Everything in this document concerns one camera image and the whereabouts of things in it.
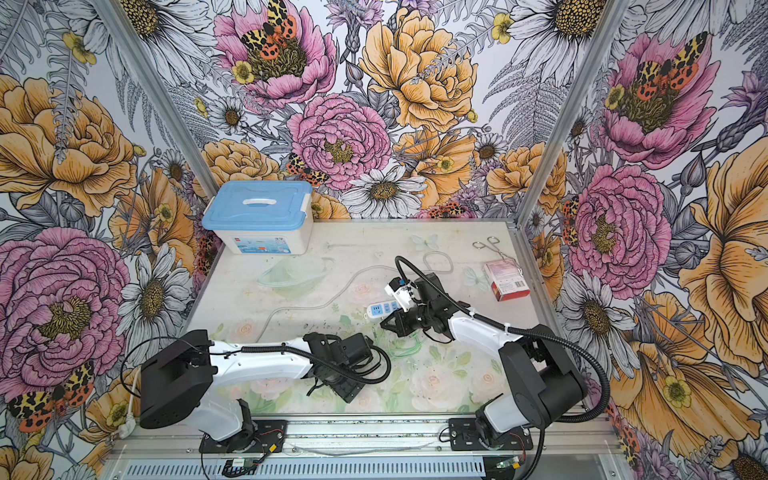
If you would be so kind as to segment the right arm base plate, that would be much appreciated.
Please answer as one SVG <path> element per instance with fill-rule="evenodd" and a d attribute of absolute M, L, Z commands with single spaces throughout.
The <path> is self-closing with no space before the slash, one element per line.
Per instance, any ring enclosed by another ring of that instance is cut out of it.
<path fill-rule="evenodd" d="M 515 427 L 499 433 L 487 422 L 477 418 L 450 418 L 447 435 L 453 451 L 523 452 L 533 449 L 532 436 L 527 429 Z"/>

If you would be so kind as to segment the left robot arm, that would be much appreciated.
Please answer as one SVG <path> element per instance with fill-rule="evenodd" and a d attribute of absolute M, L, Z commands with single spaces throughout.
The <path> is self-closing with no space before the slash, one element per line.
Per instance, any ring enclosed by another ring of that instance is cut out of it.
<path fill-rule="evenodd" d="M 175 340 L 141 367 L 139 424 L 144 429 L 185 425 L 204 436 L 204 454 L 256 452 L 280 426 L 261 427 L 243 398 L 230 399 L 222 389 L 256 380 L 310 379 L 351 403 L 366 385 L 390 375 L 389 356 L 372 339 L 317 332 L 263 344 L 214 341 L 204 329 Z"/>

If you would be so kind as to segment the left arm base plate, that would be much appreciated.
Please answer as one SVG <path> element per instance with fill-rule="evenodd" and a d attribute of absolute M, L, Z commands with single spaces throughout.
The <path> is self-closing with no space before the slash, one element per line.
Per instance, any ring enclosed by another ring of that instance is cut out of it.
<path fill-rule="evenodd" d="M 257 419 L 241 432 L 225 440 L 205 437 L 198 448 L 203 454 L 280 453 L 286 439 L 286 420 Z"/>

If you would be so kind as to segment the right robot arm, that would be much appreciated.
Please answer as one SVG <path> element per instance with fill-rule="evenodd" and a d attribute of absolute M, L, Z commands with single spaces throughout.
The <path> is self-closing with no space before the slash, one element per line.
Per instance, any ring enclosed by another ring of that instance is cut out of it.
<path fill-rule="evenodd" d="M 518 427 L 546 428 L 588 393 L 586 383 L 566 352 L 564 342 L 544 325 L 515 329 L 486 318 L 466 302 L 452 299 L 439 279 L 396 277 L 385 287 L 396 302 L 381 321 L 387 331 L 405 337 L 417 330 L 469 344 L 494 357 L 509 391 L 475 413 L 475 429 L 486 445 Z"/>

